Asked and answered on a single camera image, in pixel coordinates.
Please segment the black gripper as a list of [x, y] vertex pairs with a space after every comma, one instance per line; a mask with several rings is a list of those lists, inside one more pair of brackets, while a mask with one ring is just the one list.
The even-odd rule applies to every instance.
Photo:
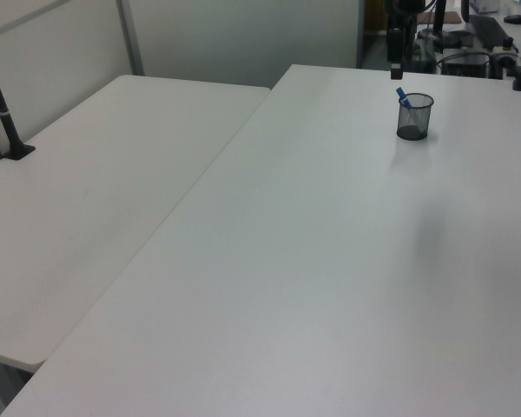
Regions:
[[392, 80], [402, 80], [404, 75], [404, 29], [390, 28], [386, 32], [387, 61], [391, 63], [390, 76]]

